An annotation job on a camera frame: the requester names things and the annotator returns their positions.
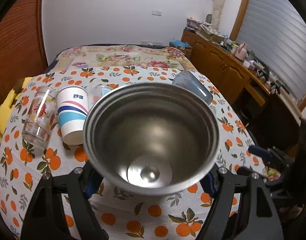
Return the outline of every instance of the floral blanket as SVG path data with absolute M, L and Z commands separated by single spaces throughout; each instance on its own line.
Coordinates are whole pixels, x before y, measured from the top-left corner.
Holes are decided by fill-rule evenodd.
M 134 66 L 176 68 L 196 71 L 183 52 L 176 48 L 149 49 L 139 46 L 81 46 L 66 49 L 56 58 L 52 69 L 68 69 L 125 66 L 132 70 Z

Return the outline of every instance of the yellow plush toy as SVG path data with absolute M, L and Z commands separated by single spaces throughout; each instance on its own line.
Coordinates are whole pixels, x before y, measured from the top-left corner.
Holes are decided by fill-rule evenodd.
M 27 77 L 24 79 L 23 82 L 21 82 L 22 86 L 21 86 L 21 90 L 23 88 L 26 87 L 26 85 L 32 80 L 32 77 Z M 12 89 L 6 99 L 4 100 L 4 102 L 1 104 L 0 106 L 0 141 L 2 140 L 7 122 L 10 119 L 11 116 L 11 112 L 14 108 L 14 103 L 17 99 L 19 99 L 21 93 L 16 94 L 15 91 L 17 89 Z

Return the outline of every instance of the metal screw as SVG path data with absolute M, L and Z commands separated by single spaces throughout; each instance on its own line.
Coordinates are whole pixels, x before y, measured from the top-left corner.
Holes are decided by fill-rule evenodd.
M 259 175 L 258 175 L 257 173 L 255 173 L 255 172 L 253 172 L 253 173 L 252 173 L 252 177 L 253 177 L 254 179 L 258 179 L 258 178 L 259 178 Z
M 77 167 L 74 169 L 75 174 L 81 174 L 83 172 L 83 169 L 81 167 Z
M 222 174 L 225 174 L 225 173 L 227 173 L 227 168 L 220 167 L 219 172 L 222 173 Z
M 51 177 L 51 174 L 50 173 L 45 173 L 43 176 L 42 176 L 42 179 L 49 179 Z

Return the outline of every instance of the light switch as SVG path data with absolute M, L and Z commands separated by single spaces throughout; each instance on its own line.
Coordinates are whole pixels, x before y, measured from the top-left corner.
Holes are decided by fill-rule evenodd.
M 153 10 L 152 11 L 152 15 L 162 16 L 162 12 L 161 11 L 157 11 L 157 10 Z

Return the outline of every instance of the stainless steel bowl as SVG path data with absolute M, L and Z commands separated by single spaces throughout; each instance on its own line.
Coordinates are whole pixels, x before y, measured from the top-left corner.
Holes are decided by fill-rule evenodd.
M 219 130 L 205 102 L 162 83 L 116 89 L 84 124 L 93 167 L 124 190 L 167 195 L 202 179 L 215 163 Z

